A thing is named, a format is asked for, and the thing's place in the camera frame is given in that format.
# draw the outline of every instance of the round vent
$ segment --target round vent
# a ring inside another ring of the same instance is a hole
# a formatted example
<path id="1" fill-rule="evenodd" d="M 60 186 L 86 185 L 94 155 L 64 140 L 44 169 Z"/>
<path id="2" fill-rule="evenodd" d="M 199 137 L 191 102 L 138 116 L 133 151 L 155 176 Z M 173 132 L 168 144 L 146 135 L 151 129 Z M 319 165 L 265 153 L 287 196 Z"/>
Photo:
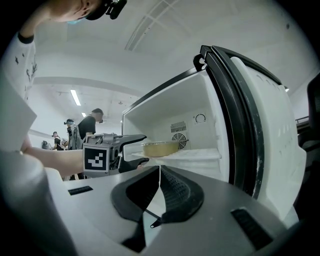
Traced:
<path id="1" fill-rule="evenodd" d="M 186 145 L 187 145 L 187 138 L 186 136 L 184 136 L 181 133 L 176 133 L 175 135 L 173 135 L 172 137 L 173 141 L 179 141 L 179 149 L 183 149 Z"/>

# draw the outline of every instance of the mini refrigerator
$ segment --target mini refrigerator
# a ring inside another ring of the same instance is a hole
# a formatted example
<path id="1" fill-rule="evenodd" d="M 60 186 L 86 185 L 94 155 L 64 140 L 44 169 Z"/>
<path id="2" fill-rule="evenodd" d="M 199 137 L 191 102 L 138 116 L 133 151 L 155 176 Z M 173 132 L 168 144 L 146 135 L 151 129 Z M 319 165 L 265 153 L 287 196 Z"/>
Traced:
<path id="1" fill-rule="evenodd" d="M 194 68 L 122 113 L 122 134 L 146 135 L 143 143 L 179 140 L 178 152 L 150 158 L 147 165 L 230 183 L 283 220 L 306 163 L 285 87 L 258 63 L 222 47 L 203 45 L 190 61 Z M 124 146 L 122 155 L 131 161 L 144 157 L 142 151 L 138 142 Z M 157 216 L 165 212 L 160 201 L 159 195 L 151 202 Z"/>

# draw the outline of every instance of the black shirt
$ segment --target black shirt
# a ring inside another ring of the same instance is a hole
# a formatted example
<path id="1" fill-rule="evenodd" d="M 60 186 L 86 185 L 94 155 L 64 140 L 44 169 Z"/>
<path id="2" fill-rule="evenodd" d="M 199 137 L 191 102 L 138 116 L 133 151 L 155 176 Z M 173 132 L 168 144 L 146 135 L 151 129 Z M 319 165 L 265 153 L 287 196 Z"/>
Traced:
<path id="1" fill-rule="evenodd" d="M 63 148 L 61 148 L 60 146 L 60 139 L 58 137 L 54 138 L 54 144 L 56 144 L 56 150 L 61 151 L 64 150 Z"/>
<path id="2" fill-rule="evenodd" d="M 86 133 L 96 133 L 96 119 L 92 115 L 86 116 L 78 124 L 80 137 L 83 140 L 86 137 Z"/>

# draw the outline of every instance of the man in black shirt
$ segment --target man in black shirt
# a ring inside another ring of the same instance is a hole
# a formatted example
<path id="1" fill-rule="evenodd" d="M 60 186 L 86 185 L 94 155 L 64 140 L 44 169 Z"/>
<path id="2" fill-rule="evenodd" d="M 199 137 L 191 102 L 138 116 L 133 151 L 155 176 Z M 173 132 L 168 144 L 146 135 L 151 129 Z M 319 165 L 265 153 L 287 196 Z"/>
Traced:
<path id="1" fill-rule="evenodd" d="M 58 151 L 64 150 L 61 147 L 61 139 L 58 136 L 58 133 L 56 131 L 53 132 L 52 137 L 54 137 L 54 146 L 53 146 L 52 150 L 55 150 L 55 149 L 58 150 Z"/>
<path id="2" fill-rule="evenodd" d="M 92 110 L 91 114 L 86 116 L 78 124 L 80 137 L 83 140 L 87 135 L 96 133 L 96 122 L 100 124 L 103 122 L 103 111 L 100 108 Z"/>

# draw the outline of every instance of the white sleeve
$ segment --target white sleeve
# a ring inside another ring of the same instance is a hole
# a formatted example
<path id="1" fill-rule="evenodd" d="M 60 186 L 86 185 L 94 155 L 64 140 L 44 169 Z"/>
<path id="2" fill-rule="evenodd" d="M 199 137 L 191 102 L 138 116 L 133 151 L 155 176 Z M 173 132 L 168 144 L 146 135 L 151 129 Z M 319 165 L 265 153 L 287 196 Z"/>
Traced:
<path id="1" fill-rule="evenodd" d="M 17 93 L 28 100 L 28 91 L 37 71 L 36 47 L 33 38 L 16 34 L 6 49 L 0 63 L 1 82 L 10 83 Z"/>

